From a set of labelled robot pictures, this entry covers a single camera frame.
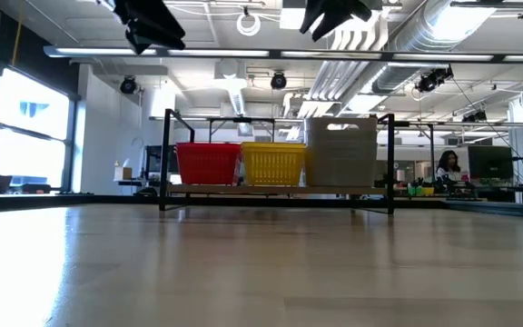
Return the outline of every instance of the computer monitor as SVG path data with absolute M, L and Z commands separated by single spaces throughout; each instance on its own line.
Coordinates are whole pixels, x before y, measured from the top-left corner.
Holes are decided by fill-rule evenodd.
M 506 146 L 471 145 L 468 147 L 471 179 L 514 177 L 512 150 Z
M 147 146 L 148 173 L 161 172 L 161 148 L 160 145 Z M 169 145 L 169 173 L 179 173 L 179 164 L 174 145 Z

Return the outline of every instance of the gray storage bin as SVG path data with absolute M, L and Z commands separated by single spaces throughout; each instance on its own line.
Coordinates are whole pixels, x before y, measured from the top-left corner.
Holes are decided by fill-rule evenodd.
M 307 185 L 374 185 L 377 161 L 375 118 L 308 118 L 304 124 Z M 331 124 L 348 124 L 354 128 L 329 130 Z

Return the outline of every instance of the red basket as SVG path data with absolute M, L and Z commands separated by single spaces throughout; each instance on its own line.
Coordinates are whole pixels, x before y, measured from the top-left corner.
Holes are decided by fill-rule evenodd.
M 177 144 L 181 180 L 186 184 L 233 184 L 239 144 Z

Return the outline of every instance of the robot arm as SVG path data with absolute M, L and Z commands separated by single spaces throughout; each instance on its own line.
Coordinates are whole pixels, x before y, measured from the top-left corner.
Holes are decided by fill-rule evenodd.
M 140 55 L 151 45 L 183 50 L 185 31 L 162 0 L 96 0 L 126 26 L 125 37 Z

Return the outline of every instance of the wooden shelf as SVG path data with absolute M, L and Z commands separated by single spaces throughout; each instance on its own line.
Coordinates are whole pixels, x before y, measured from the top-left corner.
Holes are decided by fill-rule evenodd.
M 167 185 L 171 193 L 226 193 L 226 194 L 386 194 L 384 188 L 338 186 L 226 186 L 226 185 Z

